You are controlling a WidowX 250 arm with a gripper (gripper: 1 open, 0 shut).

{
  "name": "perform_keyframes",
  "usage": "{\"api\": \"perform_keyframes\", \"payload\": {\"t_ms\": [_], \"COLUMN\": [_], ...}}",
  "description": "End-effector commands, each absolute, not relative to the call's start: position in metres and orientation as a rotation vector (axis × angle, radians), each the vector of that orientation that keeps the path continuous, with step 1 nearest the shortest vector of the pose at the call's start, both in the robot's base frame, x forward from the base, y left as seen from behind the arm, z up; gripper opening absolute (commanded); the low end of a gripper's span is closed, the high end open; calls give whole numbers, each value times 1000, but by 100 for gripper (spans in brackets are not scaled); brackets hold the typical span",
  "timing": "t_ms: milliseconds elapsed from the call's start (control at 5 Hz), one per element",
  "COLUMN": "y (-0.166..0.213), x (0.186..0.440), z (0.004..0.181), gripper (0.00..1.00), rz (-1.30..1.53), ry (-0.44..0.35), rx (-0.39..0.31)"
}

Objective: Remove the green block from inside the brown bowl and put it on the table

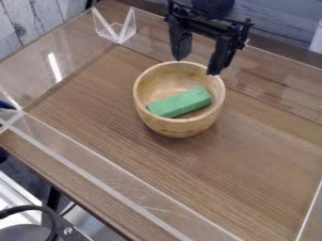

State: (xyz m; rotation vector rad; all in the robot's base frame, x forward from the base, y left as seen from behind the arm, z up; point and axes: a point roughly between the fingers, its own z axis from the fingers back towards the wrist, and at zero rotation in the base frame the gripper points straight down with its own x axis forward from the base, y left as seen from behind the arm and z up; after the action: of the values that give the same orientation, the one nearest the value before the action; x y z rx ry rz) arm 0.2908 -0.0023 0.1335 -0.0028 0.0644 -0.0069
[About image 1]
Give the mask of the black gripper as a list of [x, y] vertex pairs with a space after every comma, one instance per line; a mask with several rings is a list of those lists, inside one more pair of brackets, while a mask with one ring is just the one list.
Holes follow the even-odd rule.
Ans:
[[254, 22], [234, 12], [234, 5], [235, 0], [167, 0], [164, 21], [172, 57], [182, 61], [190, 55], [194, 33], [217, 40], [207, 75], [218, 75], [229, 67], [237, 49], [247, 47]]

